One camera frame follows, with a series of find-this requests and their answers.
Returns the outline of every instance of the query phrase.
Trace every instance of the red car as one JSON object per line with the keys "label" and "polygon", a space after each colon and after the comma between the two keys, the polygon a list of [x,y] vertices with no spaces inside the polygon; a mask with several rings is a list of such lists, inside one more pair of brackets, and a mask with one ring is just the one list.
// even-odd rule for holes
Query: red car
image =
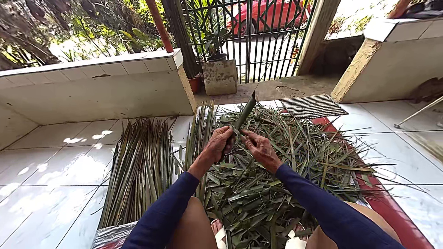
{"label": "red car", "polygon": [[[268,14],[266,18],[266,14],[263,15],[262,19],[259,20],[259,24],[257,25],[257,17],[258,17],[258,10],[259,10],[259,3],[260,3],[260,16],[265,13],[266,11],[266,2],[268,2]],[[272,29],[282,28],[285,26],[286,17],[288,17],[288,23],[291,23],[294,20],[295,11],[297,10],[298,13],[301,12],[303,9],[303,3],[304,0],[299,1],[299,7],[297,8],[297,0],[276,0],[276,4],[272,3],[272,0],[255,0],[252,2],[252,22],[250,27],[250,33],[255,34],[258,32],[263,31],[269,31],[268,27],[271,27]],[[240,24],[240,36],[244,36],[246,34],[246,16],[247,16],[247,4],[244,3],[240,7],[241,15],[238,14],[238,5],[233,6],[232,12],[233,16],[235,16],[235,19],[238,20],[238,22],[231,20],[227,22],[226,27],[228,29],[233,30],[234,35],[238,35],[238,24]],[[303,20],[300,21],[302,18],[302,15],[298,14],[298,16],[295,19],[295,27],[299,27],[299,24],[304,22],[308,19],[309,14],[311,12],[311,6],[309,4],[306,5],[306,11],[303,14]]]}

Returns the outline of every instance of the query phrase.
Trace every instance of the foot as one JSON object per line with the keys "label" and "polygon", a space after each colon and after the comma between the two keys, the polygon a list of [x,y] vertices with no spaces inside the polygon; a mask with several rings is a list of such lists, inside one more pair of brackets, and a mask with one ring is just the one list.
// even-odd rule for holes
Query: foot
{"label": "foot", "polygon": [[[300,222],[294,227],[294,232],[298,232],[298,231],[304,231],[305,230],[305,228],[302,226],[302,224],[300,224]],[[300,236],[299,237],[299,239],[300,240],[302,240],[302,241],[307,241],[307,239],[308,239],[308,236],[307,235],[305,235],[305,236]]]}
{"label": "foot", "polygon": [[[221,221],[219,219],[217,219],[211,223],[211,228],[212,228],[212,232],[214,233],[214,236],[215,236],[220,231],[220,229],[223,228],[223,224],[221,223]],[[224,236],[221,240],[226,243],[226,236]]]}

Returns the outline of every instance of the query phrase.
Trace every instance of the striped mat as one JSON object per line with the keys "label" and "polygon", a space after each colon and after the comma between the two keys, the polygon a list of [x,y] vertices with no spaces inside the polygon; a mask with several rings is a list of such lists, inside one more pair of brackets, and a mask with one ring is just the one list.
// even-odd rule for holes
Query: striped mat
{"label": "striped mat", "polygon": [[319,118],[348,114],[326,94],[280,99],[294,117]]}

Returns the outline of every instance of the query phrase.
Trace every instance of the green metal bars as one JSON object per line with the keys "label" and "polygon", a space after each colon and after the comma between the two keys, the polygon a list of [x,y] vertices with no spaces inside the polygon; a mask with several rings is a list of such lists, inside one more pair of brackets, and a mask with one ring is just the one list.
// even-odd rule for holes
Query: green metal bars
{"label": "green metal bars", "polygon": [[295,74],[317,0],[181,0],[194,53],[206,62],[204,31],[227,28],[222,47],[238,67],[239,83]]}

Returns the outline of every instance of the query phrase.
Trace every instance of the concrete block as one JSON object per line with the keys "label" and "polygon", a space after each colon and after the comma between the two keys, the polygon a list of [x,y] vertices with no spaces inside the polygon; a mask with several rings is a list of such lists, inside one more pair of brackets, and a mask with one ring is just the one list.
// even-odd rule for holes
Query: concrete block
{"label": "concrete block", "polygon": [[232,94],[237,92],[237,68],[235,60],[203,64],[206,95]]}

